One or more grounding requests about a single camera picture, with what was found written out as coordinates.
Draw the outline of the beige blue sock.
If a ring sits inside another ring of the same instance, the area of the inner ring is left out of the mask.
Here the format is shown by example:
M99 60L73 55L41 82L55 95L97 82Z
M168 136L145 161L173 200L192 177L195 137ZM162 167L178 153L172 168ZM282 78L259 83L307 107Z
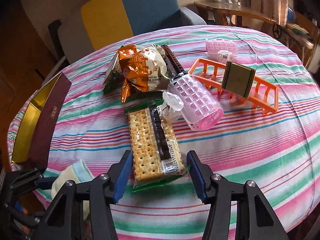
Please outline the beige blue sock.
M86 163L82 159L80 159L76 163L73 163L72 165L68 166L65 170L63 170L58 176L58 178L53 182L51 197L52 199L54 199L58 191L68 180L73 180L76 184L78 184L92 181L93 179L94 176L92 172L89 170Z

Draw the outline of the large cracker packet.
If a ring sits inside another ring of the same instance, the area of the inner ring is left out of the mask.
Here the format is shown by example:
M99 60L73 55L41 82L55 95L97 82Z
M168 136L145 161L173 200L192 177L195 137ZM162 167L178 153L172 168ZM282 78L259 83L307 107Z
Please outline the large cracker packet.
M124 110L133 154L133 192L167 185L189 172L173 127L161 113L163 102L162 99L146 101Z

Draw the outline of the brown brick model bar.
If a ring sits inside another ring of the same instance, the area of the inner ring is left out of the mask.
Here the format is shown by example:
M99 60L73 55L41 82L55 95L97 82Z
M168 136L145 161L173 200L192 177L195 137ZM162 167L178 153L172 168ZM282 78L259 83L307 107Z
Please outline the brown brick model bar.
M176 79L182 75L187 74L171 49L167 45L161 45L161 48L165 52L165 62L167 64L167 69L170 73L170 77L172 79Z

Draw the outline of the gold maroon gift box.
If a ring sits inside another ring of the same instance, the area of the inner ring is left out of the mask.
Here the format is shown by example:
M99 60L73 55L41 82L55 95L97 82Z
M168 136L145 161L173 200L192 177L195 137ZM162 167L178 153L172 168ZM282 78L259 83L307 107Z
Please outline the gold maroon gift box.
M11 158L19 170L38 168L44 171L47 168L54 129L71 84L65 74L57 74L27 106Z

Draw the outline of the striped tablecloth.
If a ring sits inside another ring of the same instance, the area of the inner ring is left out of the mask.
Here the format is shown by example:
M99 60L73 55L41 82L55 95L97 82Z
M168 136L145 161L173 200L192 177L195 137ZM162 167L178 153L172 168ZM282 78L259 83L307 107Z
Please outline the striped tablecloth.
M195 150L230 181L255 181L285 230L300 224L319 204L319 87L294 52L252 29L195 25L154 31L105 46L65 68L72 85L44 175L58 176L81 159L98 176L130 148L124 110L136 102L121 103L120 89L103 93L107 64L121 46L166 44L188 69L205 57L206 41L215 38L233 41L240 63L278 87L279 108L263 115L224 92L217 96L224 115L212 129L194 132L183 119L174 123L179 148Z

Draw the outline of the pink plastic basket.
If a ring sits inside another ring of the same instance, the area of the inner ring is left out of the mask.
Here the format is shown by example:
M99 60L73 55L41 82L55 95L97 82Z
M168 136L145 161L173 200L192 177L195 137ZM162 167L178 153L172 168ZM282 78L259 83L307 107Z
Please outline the pink plastic basket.
M223 117L224 111L216 98L190 74L171 81L167 90L182 100L181 116L192 131L209 130Z

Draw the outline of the orange plastic rack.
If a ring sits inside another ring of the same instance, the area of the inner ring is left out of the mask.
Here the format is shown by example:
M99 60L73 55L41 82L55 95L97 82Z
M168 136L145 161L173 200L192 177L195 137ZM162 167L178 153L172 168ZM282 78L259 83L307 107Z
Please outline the orange plastic rack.
M258 76L256 70L228 61L225 64L199 58L188 70L208 90L217 94L227 92L229 99L240 98L240 104L251 103L252 109L261 108L263 115L278 111L278 87Z

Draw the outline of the orange snack bag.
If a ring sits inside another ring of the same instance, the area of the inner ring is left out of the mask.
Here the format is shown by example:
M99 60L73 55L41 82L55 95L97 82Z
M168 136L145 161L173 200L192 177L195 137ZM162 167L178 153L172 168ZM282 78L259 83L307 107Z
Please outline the orange snack bag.
M135 92L165 90L170 74L165 61L165 50L157 44L120 47L107 65L103 92L109 93L121 86L121 102Z

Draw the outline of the small gold brown box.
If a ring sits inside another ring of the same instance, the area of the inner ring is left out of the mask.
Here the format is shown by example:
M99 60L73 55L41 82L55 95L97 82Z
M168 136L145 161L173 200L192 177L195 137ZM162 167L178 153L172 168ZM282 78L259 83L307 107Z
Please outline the small gold brown box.
M247 99L254 77L255 69L227 61L221 88Z

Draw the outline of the pink lidded plastic case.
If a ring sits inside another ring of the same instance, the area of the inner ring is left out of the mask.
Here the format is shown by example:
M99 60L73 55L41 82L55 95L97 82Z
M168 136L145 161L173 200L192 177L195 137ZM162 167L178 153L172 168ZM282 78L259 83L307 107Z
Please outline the pink lidded plastic case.
M238 58L238 47L233 41L216 38L213 40L206 40L206 55L209 59L226 63Z

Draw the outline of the wooden shelf unit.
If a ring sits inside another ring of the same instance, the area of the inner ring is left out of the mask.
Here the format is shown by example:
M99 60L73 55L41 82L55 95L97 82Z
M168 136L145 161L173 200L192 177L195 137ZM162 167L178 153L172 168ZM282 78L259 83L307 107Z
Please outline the wooden shelf unit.
M315 21L287 8L286 25L284 27L278 24L274 25L272 34L274 38L298 55L307 70L313 72L319 42L319 28Z

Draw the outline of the wooden side table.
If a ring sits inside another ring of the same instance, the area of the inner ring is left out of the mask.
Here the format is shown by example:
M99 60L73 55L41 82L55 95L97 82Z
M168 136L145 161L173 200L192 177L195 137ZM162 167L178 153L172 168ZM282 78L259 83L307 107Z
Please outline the wooden side table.
M205 21L214 21L217 25L233 25L232 16L235 16L235 26L237 27L243 26L243 17L260 20L272 25L276 24L274 19L240 5L220 2L194 2L194 5Z

